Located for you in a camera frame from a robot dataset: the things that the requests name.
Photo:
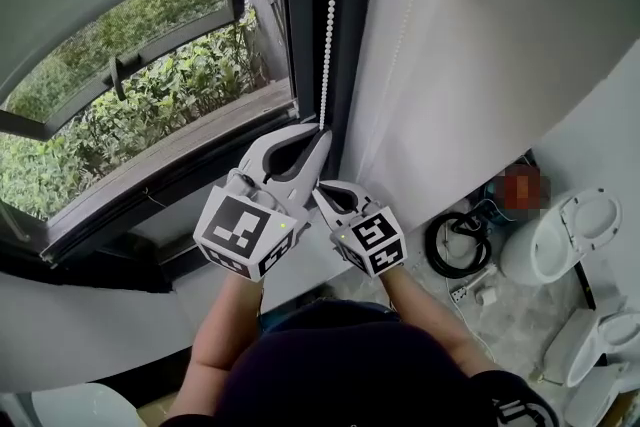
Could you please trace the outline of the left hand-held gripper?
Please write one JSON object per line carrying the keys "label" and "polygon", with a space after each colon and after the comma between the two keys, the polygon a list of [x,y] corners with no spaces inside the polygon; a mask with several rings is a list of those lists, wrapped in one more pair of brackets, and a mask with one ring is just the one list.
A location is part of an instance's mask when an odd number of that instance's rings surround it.
{"label": "left hand-held gripper", "polygon": [[[330,130],[317,124],[289,125],[257,138],[229,172],[224,186],[212,188],[193,239],[205,258],[247,280],[259,282],[298,240],[310,220],[304,206],[321,174],[332,142]],[[297,150],[275,193],[256,184],[274,171],[274,151]]]}

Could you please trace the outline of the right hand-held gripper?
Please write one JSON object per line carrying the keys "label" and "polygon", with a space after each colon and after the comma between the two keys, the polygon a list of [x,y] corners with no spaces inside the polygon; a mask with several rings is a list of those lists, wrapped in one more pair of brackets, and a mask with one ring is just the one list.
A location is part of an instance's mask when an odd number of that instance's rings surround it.
{"label": "right hand-held gripper", "polygon": [[363,214],[379,203],[361,185],[325,180],[312,191],[340,254],[368,276],[379,276],[404,261],[404,234],[390,207],[345,226],[344,216]]}

